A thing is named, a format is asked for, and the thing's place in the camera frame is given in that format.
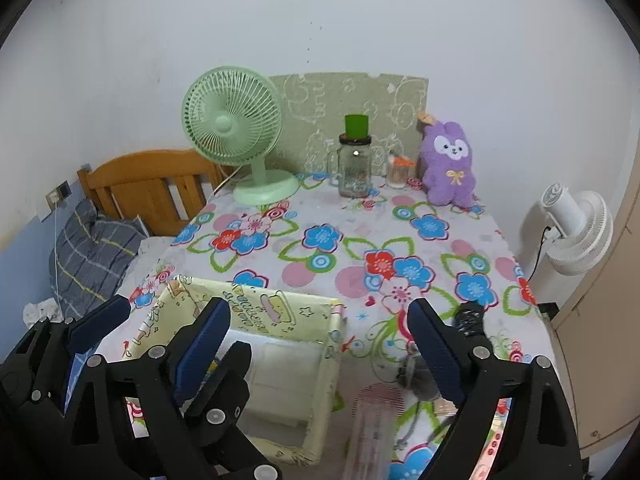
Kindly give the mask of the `yellow fabric storage box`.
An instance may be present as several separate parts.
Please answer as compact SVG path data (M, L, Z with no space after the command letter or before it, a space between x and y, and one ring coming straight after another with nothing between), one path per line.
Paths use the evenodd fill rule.
M317 465L340 374L343 305L335 298L179 275L142 322L130 358L168 344L214 298L228 304L230 327L205 361L220 360L237 341L252 348L241 430L277 462Z

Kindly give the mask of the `grey plaid pillow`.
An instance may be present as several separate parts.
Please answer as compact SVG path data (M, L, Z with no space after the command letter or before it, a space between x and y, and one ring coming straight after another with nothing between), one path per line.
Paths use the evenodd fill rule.
M114 296L147 237L140 218L113 219L82 200L50 255L52 296L62 315L82 318Z

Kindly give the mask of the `grey white sock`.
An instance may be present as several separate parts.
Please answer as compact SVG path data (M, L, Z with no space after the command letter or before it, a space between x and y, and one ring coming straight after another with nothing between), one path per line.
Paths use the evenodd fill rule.
M400 360L396 382L409 390L420 401L433 402L440 391L426 362L418 354L409 354Z

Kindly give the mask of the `black sock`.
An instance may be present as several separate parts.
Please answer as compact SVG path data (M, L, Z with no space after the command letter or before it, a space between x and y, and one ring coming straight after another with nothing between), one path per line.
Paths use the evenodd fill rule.
M454 328L466 338L486 337L484 314L484 307L477 301L467 301L454 315Z

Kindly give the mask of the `small jar of cotton swabs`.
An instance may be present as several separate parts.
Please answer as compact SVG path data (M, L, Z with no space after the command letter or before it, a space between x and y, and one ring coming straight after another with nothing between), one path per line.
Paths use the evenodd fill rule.
M416 163L405 156L389 154L386 169L386 184L391 188L404 188Z

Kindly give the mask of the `green desk fan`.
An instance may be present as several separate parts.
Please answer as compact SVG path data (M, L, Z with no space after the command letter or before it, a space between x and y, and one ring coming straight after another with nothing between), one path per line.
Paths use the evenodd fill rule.
M220 166L250 167L233 189L236 202L265 206L299 189L292 172L266 167L282 132L283 112L276 87L254 70L221 66L199 76L183 98L181 123L203 157Z

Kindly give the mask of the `floral tablecloth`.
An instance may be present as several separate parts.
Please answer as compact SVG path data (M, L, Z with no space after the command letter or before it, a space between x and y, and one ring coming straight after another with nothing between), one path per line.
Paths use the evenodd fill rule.
M388 476L415 479L445 437L447 413L418 400L396 374L412 337L407 312L424 297L446 323L467 301L484 307L485 333L499 359L527 363L552 349L536 300L496 222L480 205L430 204L415 184L376 181L348 200L324 174L301 174L298 191L247 207L230 193L211 198L144 277L122 294L130 317L99 345L110 361L131 359L132 340L155 301L179 275L337 299L344 307L341 365L321 460L282 464L291 479L341 479L358 394L374 384L400 390Z

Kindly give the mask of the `wall power socket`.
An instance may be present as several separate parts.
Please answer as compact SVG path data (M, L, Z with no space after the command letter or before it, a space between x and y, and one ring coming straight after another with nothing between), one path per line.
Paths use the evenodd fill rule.
M72 194L70 185L67 181L64 181L46 195L46 201L49 208L51 210L55 210L55 208L59 204L62 204L70 194Z

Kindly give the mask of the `beige wardrobe door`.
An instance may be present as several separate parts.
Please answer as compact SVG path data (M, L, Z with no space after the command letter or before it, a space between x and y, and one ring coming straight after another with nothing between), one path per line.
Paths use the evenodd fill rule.
M639 162L614 222L612 247L552 321L584 457L639 423Z

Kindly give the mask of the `purple bunny plush toy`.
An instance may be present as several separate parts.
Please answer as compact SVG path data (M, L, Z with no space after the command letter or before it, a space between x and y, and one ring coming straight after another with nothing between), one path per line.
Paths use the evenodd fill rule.
M428 201L435 206L473 206L476 180L473 153L456 122L432 122L423 126L420 147L422 183Z

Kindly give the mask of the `glass jar with green lid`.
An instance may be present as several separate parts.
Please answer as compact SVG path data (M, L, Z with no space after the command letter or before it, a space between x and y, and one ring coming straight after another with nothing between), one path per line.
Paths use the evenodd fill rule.
M346 115L345 131L335 150L329 151L326 173L341 196L366 198L371 191L372 139L367 115Z

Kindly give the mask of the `white standing fan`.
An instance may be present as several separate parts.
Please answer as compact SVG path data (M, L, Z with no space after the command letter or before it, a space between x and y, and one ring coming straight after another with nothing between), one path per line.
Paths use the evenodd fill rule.
M596 281L613 238L612 212L600 193L549 181L518 227L516 255L538 306L574 308Z

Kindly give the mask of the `green patterned foam mat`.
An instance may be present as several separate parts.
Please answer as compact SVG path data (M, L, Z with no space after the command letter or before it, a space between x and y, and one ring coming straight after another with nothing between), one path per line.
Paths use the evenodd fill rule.
M329 152L346 131L347 115L369 118L372 174L386 174L390 153L416 158L421 143L416 116L426 107L428 80L366 73L306 73L270 78L280 93L283 126L267 155L269 169L326 170Z

